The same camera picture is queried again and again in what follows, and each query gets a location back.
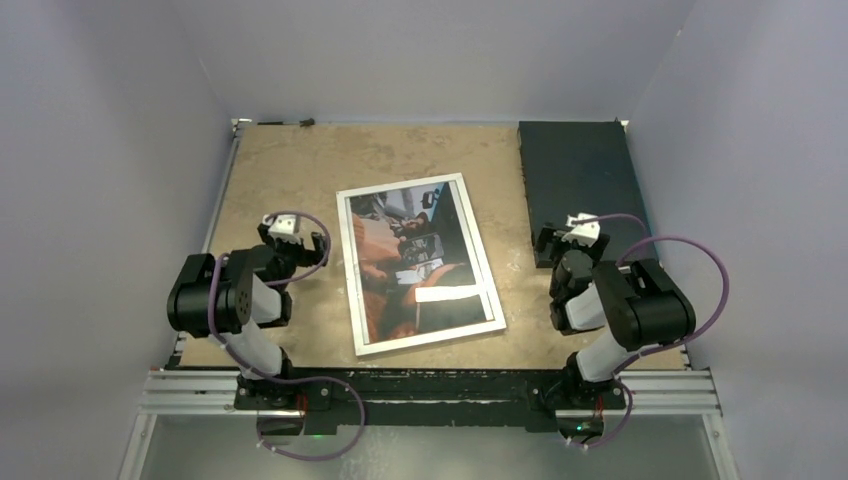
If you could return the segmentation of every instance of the silver picture frame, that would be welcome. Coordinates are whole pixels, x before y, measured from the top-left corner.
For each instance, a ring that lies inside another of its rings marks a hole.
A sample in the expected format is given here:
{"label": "silver picture frame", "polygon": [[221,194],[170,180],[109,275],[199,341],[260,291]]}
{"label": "silver picture frame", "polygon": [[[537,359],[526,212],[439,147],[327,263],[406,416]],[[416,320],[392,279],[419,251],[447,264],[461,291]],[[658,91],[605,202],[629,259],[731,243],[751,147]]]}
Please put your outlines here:
{"label": "silver picture frame", "polygon": [[[345,190],[336,200],[357,356],[506,329],[462,174]],[[376,261],[375,251],[391,252],[391,261]],[[438,285],[451,271],[463,284]],[[382,305],[379,315],[369,301]]]}

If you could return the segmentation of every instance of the purple cable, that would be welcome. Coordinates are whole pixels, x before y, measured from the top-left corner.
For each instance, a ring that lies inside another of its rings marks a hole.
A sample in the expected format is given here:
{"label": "purple cable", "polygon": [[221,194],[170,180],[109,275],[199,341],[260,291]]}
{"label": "purple cable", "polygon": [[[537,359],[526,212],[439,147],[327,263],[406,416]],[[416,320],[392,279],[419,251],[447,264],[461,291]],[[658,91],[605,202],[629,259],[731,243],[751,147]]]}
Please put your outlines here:
{"label": "purple cable", "polygon": [[627,394],[627,409],[624,410],[624,417],[622,417],[621,421],[618,422],[618,425],[616,425],[610,433],[601,435],[601,438],[597,442],[588,444],[584,443],[583,445],[585,445],[585,448],[598,448],[613,441],[613,439],[615,439],[615,437],[624,430],[624,425],[627,424],[627,421],[630,420],[630,414],[633,413],[633,392],[621,380],[615,379],[615,383],[618,384],[618,386],[624,390],[624,393]]}
{"label": "purple cable", "polygon": [[713,324],[716,322],[716,320],[718,320],[718,317],[724,311],[724,307],[727,305],[727,298],[730,296],[730,276],[727,274],[727,268],[724,266],[724,262],[722,262],[721,259],[718,258],[718,255],[716,255],[716,253],[713,252],[712,250],[710,250],[707,246],[703,245],[700,242],[696,242],[695,240],[692,240],[691,238],[681,237],[679,235],[658,235],[658,236],[655,236],[655,237],[644,238],[644,239],[636,242],[635,244],[633,244],[627,250],[625,250],[625,252],[623,254],[621,254],[621,257],[618,259],[618,262],[616,262],[616,265],[618,265],[618,266],[623,265],[624,261],[627,260],[627,257],[629,257],[636,250],[644,247],[645,245],[655,243],[655,242],[664,242],[664,241],[681,242],[681,243],[685,243],[685,244],[688,244],[688,245],[692,245],[693,247],[695,247],[695,248],[701,250],[702,252],[706,253],[707,256],[709,256],[710,259],[712,259],[712,261],[715,262],[716,267],[718,267],[718,271],[721,274],[721,297],[719,298],[718,305],[716,305],[716,309],[713,312],[713,314],[710,315],[710,318],[706,322],[704,322],[703,325],[701,325],[701,328],[695,330],[692,333],[692,335],[689,335],[688,337],[681,338],[680,340],[678,340],[678,341],[676,341],[672,344],[669,344],[669,345],[664,345],[664,346],[661,346],[661,347],[653,347],[653,348],[649,348],[649,349],[647,349],[643,352],[640,352],[638,355],[634,355],[634,356],[630,357],[629,359],[625,360],[624,363],[619,365],[618,368],[616,368],[614,370],[613,374],[621,373],[622,370],[624,370],[625,368],[632,365],[633,362],[638,360],[640,357],[644,357],[644,356],[647,356],[647,355],[652,355],[654,353],[663,352],[663,351],[666,351],[666,350],[669,350],[669,349],[672,349],[672,348],[676,348],[676,347],[679,347],[683,344],[689,343],[692,340],[695,340],[696,338],[700,337],[701,335],[704,334],[704,332],[706,332],[710,327],[713,326]]}
{"label": "purple cable", "polygon": [[[322,229],[325,232],[327,231],[326,227],[323,227]],[[329,256],[329,251],[330,251],[329,235],[327,236],[327,239],[328,239],[328,241],[327,241],[327,253],[325,253],[325,255],[324,255],[325,259]],[[222,268],[223,263],[224,263],[224,258],[226,258],[226,255],[221,255],[220,257],[218,257],[218,259],[215,260],[215,268],[212,270],[212,285],[209,287],[209,301],[208,301],[207,306],[206,306],[206,314],[207,314],[207,317],[208,317],[209,334],[212,335],[212,337],[215,338],[215,340],[220,342],[221,345],[224,345],[224,350],[230,355],[230,357],[233,358],[233,360],[236,361],[236,363],[239,364],[239,366],[241,366],[242,368],[244,368],[246,370],[249,370],[249,371],[255,373],[256,375],[259,375],[260,377],[262,377],[265,380],[268,380],[268,381],[273,382],[273,383],[278,383],[280,385],[299,385],[299,384],[309,383],[309,382],[332,382],[332,383],[336,383],[336,384],[344,387],[346,391],[349,391],[350,394],[353,395],[353,398],[356,399],[356,403],[359,406],[359,414],[360,414],[359,428],[357,428],[356,433],[353,436],[353,439],[351,439],[351,441],[347,445],[345,445],[341,449],[337,450],[336,452],[329,453],[329,454],[326,454],[326,455],[301,455],[301,454],[298,454],[298,453],[280,450],[277,447],[268,443],[268,441],[265,440],[262,437],[261,431],[260,431],[260,426],[257,425],[256,432],[257,432],[257,435],[259,436],[260,443],[262,444],[263,447],[267,448],[268,450],[270,450],[273,453],[277,453],[277,454],[280,454],[280,455],[283,455],[283,456],[286,456],[286,457],[289,457],[289,458],[294,458],[295,460],[323,461],[323,460],[332,460],[334,458],[338,458],[338,457],[344,455],[345,453],[350,451],[354,447],[354,445],[356,445],[356,442],[359,441],[359,438],[362,436],[362,433],[365,431],[365,403],[362,401],[362,397],[360,397],[359,394],[356,393],[356,390],[354,390],[353,387],[350,386],[350,384],[343,382],[343,381],[341,381],[337,378],[333,378],[333,377],[324,377],[324,376],[306,377],[306,378],[299,378],[297,380],[284,380],[282,378],[277,378],[270,373],[263,372],[261,370],[254,368],[253,365],[250,365],[250,363],[248,363],[245,359],[243,359],[238,353],[236,353],[230,347],[230,345],[227,343],[227,340],[218,332],[218,328],[215,326],[215,299],[216,299],[217,292],[218,292],[218,282],[221,279],[221,268]]]}
{"label": "purple cable", "polygon": [[292,283],[292,282],[296,282],[298,280],[303,280],[304,278],[306,278],[306,277],[312,275],[313,273],[317,272],[321,267],[326,265],[327,261],[330,259],[330,246],[332,244],[332,241],[330,239],[330,231],[327,229],[326,225],[321,223],[321,220],[318,220],[316,217],[314,217],[314,216],[312,216],[312,215],[310,215],[306,212],[298,212],[296,210],[281,210],[279,212],[274,212],[272,214],[269,214],[268,216],[277,218],[280,215],[296,215],[298,217],[305,217],[305,218],[312,220],[312,222],[315,223],[315,225],[318,225],[318,228],[321,229],[321,232],[324,233],[324,238],[327,240],[327,245],[324,248],[324,256],[321,257],[321,261],[318,262],[315,266],[313,266],[312,268],[310,268],[309,270],[307,270],[306,272],[304,272],[300,275],[297,275],[297,276],[294,276],[294,277],[291,277],[291,278],[287,278],[285,280],[275,280],[273,282],[267,282],[265,285],[268,285],[269,287],[278,287],[280,285],[286,285],[286,284],[289,284],[289,283]]}

